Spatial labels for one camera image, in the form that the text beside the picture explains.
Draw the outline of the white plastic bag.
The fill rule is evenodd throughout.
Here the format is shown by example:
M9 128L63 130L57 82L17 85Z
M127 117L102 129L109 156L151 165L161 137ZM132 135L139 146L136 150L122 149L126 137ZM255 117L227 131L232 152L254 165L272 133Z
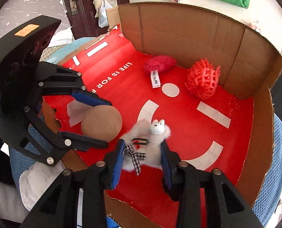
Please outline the white plastic bag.
M113 7L107 0L102 0L101 6L99 8L99 17L98 17L98 26L104 28L108 26L107 10L112 9Z

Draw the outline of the red mesh bath pouf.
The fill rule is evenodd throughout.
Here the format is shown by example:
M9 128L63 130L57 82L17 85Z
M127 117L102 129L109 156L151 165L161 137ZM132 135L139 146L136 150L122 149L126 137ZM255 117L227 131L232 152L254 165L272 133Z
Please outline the red mesh bath pouf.
M214 95L221 73L221 66L214 68L207 59L200 59L187 70L184 84L189 93L200 99Z

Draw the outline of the tan round sponge puff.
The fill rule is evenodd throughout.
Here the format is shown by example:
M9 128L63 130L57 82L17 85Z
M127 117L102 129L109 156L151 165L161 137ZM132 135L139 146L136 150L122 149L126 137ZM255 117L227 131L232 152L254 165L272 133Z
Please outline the tan round sponge puff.
M84 136L110 142L122 129L122 117L113 106L98 105L88 109L81 121Z

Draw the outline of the teal pillow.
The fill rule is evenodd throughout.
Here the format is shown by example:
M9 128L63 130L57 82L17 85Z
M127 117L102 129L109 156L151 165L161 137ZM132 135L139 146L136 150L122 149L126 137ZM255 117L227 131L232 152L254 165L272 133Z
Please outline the teal pillow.
M77 40L74 40L73 42L65 45L60 50L56 51L51 57L49 57L46 62L57 64L59 63L63 58L65 58L68 54L71 54L75 50L77 50L81 45L88 43L92 40L94 40L94 37L83 37L79 38Z

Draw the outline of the blue knitted blanket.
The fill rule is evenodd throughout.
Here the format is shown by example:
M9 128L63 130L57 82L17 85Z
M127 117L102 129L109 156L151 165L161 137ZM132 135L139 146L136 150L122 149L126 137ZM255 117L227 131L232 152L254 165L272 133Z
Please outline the blue knitted blanket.
M272 217L282 191L282 121L277 115L274 115L274 142L272 165L265 175L262 188L253 206L253 212L263 226L267 226ZM35 161L12 147L9 148L9 153L12 177L16 188L19 189L20 176Z

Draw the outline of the white plush lamb toy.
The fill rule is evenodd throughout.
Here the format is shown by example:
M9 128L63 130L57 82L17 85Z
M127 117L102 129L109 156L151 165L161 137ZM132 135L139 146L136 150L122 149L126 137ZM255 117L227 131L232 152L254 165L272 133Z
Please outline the white plush lamb toy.
M170 137L171 130L164 120L138 121L130 131L122 135L126 146L122 169L141 173L142 165L162 169L161 143Z

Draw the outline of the white tissue pack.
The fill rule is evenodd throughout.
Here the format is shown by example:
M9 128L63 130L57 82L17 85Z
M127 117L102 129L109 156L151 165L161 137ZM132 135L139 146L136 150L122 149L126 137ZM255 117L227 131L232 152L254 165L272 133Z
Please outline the white tissue pack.
M31 211L47 188L64 169L65 166L62 161L59 161L55 167L36 162L20 175L20 197L28 211Z

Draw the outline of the red lined cardboard box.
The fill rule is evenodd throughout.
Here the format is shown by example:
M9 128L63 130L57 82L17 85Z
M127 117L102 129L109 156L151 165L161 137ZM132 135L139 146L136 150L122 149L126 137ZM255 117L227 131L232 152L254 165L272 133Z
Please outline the red lined cardboard box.
M253 205L272 161L278 50L244 24L196 6L120 5L108 22L110 32L58 65L110 100L122 133L138 120L164 120L172 151L197 169L219 168Z

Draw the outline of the dark brown door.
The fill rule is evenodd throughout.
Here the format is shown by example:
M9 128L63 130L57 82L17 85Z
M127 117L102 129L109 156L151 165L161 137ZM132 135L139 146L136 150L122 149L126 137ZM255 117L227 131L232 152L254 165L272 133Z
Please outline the dark brown door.
M75 39L97 37L108 31L98 26L94 0L64 0L64 5Z

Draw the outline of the white sachet packet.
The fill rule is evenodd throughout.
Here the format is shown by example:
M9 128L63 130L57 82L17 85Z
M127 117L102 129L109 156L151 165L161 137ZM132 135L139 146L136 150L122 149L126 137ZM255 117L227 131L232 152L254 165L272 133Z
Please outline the white sachet packet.
M86 111L90 109L91 106L77 100L73 100L67 104L66 108L69 117L69 126L73 127L84 119Z

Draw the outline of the red knitted toy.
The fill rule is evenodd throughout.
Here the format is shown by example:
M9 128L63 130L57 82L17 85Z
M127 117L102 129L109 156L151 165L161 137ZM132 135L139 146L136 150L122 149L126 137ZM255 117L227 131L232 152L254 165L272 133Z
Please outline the red knitted toy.
M170 56L159 55L148 59L144 64L144 69L146 72L156 70L158 73L162 73L170 70L176 64L177 61L175 58L172 58Z

